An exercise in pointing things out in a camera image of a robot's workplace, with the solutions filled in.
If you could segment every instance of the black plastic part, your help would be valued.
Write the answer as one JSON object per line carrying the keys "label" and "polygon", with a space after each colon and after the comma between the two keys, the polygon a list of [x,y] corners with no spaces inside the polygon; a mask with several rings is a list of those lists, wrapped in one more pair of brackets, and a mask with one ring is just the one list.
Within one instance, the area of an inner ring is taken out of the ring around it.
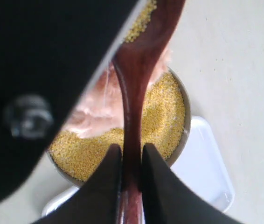
{"label": "black plastic part", "polygon": [[[102,62],[137,0],[0,0],[0,200],[31,173]],[[45,139],[13,139],[6,105],[36,94],[54,125]]]}
{"label": "black plastic part", "polygon": [[97,170],[72,198],[35,224],[115,224],[121,166],[120,146],[111,145]]}
{"label": "black plastic part", "polygon": [[146,224],[239,224],[184,185],[153,144],[144,146],[141,183]]}

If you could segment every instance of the grain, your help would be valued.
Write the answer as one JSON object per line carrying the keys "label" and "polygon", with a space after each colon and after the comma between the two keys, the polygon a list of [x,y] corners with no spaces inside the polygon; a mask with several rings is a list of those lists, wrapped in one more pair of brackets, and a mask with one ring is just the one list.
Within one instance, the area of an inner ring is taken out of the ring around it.
{"label": "grain", "polygon": [[147,24],[151,21],[151,13],[157,8],[157,0],[147,0],[147,3],[141,13],[138,15],[132,28],[128,31],[125,42],[133,42],[139,37],[140,33],[146,30]]}
{"label": "grain", "polygon": [[[183,132],[185,107],[179,85],[170,73],[146,92],[142,119],[142,146],[153,143],[167,159],[178,146]],[[86,181],[104,158],[110,144],[123,148],[124,130],[112,129],[100,137],[80,139],[61,132],[49,148],[54,162],[70,176]]]}

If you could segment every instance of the white tray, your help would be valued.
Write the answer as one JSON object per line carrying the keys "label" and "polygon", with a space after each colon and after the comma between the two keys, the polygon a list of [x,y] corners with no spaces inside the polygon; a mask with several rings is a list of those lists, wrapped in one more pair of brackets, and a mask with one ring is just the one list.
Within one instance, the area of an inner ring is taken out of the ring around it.
{"label": "white tray", "polygon": [[[233,203],[235,191],[205,119],[192,117],[189,139],[171,169],[193,192],[218,210],[225,212]],[[77,191],[73,186],[53,198],[43,209],[42,217],[56,210]]]}

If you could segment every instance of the bowl rim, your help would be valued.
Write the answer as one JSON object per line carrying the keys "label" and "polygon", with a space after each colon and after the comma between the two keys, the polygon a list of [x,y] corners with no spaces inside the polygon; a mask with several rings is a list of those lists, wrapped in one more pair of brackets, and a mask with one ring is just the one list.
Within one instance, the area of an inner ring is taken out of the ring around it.
{"label": "bowl rim", "polygon": [[[191,106],[190,106],[189,96],[188,96],[188,93],[186,91],[186,88],[185,88],[183,82],[180,80],[178,75],[171,68],[168,68],[168,72],[170,72],[173,75],[173,77],[175,78],[175,80],[177,81],[177,83],[179,85],[179,89],[180,89],[181,94],[182,94],[183,101],[184,101],[184,106],[185,106],[185,120],[184,120],[183,134],[181,136],[180,142],[179,142],[178,146],[176,147],[176,149],[173,151],[173,153],[170,155],[170,157],[168,159],[166,159],[167,165],[169,167],[171,167],[174,164],[174,162],[179,158],[180,154],[182,153],[182,151],[186,145],[188,137],[189,137],[190,128],[191,128]],[[53,163],[53,165],[57,169],[58,173],[64,179],[66,179],[70,183],[74,184],[76,187],[81,187],[84,184],[84,181],[80,181],[80,180],[70,176],[66,172],[64,172],[54,162],[54,160],[50,154],[49,149],[46,150],[46,154],[49,157],[49,160]]]}

